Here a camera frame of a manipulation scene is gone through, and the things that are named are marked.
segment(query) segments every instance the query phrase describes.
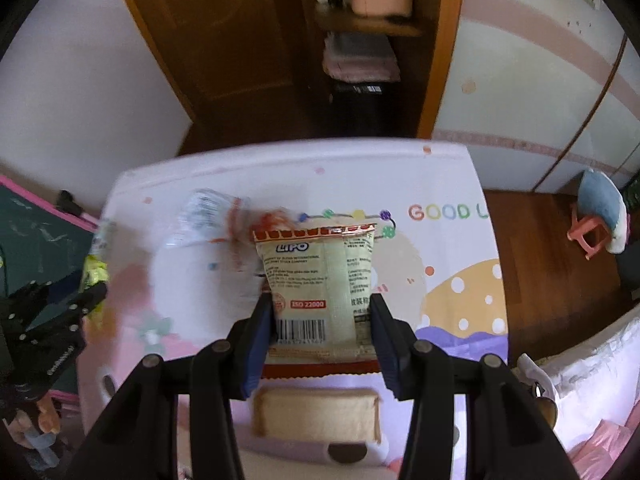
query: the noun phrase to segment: wooden shelf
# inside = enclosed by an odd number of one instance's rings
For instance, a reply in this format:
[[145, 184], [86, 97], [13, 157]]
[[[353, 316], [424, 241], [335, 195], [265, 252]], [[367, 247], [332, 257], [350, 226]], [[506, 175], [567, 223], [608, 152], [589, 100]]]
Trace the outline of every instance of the wooden shelf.
[[422, 35], [413, 23], [392, 23], [385, 18], [365, 18], [347, 9], [325, 9], [316, 7], [316, 23], [323, 30], [334, 32], [365, 32], [417, 38]]

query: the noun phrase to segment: metal bolt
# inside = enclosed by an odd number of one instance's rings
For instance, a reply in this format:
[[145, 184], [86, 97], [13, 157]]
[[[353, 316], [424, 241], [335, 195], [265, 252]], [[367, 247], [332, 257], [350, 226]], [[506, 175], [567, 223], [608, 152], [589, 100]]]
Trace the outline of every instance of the metal bolt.
[[502, 364], [502, 359], [500, 359], [496, 354], [487, 354], [482, 359], [484, 360], [484, 364], [491, 368], [500, 368], [500, 365]]
[[142, 358], [142, 365], [145, 368], [153, 368], [160, 363], [160, 356], [158, 354], [145, 355]]
[[418, 341], [414, 343], [414, 348], [421, 354], [428, 354], [433, 350], [433, 345], [425, 339], [418, 339]]
[[213, 342], [213, 345], [211, 345], [211, 349], [214, 352], [226, 352], [231, 348], [231, 343], [229, 341], [227, 341], [226, 339], [218, 339], [217, 341]]

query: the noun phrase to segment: tabletop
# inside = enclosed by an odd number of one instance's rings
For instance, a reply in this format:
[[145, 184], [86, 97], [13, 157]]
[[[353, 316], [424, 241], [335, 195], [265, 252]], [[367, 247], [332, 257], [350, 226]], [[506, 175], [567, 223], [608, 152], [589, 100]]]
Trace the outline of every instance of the tabletop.
[[[344, 139], [232, 148], [127, 171], [113, 187], [102, 215], [111, 225], [110, 294], [86, 324], [89, 344], [78, 363], [85, 428], [108, 402], [107, 382], [122, 384], [143, 355], [193, 354], [255, 306], [262, 282], [255, 248], [167, 244], [188, 197], [203, 188], [248, 199], [255, 210], [284, 208], [299, 225], [375, 222], [372, 291], [394, 317], [449, 354], [478, 360], [492, 352], [506, 360], [498, 251], [465, 146]], [[372, 451], [369, 465], [402, 456], [411, 405], [393, 400], [380, 374], [274, 384], [378, 389], [386, 444]], [[233, 409], [241, 447], [291, 454], [291, 443], [273, 450], [246, 434], [248, 402]], [[456, 402], [456, 413], [463, 409]], [[322, 462], [307, 448], [310, 462]]]

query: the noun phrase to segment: orange stool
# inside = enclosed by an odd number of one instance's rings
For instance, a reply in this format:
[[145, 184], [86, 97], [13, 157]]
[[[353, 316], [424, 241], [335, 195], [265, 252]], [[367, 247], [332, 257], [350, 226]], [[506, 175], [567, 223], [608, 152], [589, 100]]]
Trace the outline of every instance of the orange stool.
[[[593, 247], [584, 239], [584, 235], [591, 231], [594, 231], [596, 237], [596, 243]], [[584, 257], [590, 260], [594, 254], [599, 253], [611, 241], [611, 231], [599, 216], [587, 215], [578, 220], [577, 203], [574, 203], [571, 208], [571, 228], [566, 232], [566, 237], [578, 242], [586, 252]]]

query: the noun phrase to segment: wooden floor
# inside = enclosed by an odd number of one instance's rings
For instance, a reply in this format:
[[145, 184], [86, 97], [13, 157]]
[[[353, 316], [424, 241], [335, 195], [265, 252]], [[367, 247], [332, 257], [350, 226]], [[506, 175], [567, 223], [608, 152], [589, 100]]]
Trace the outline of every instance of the wooden floor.
[[575, 197], [487, 191], [500, 253], [509, 323], [509, 361], [533, 359], [584, 341], [631, 307], [615, 257], [591, 261], [566, 238]]

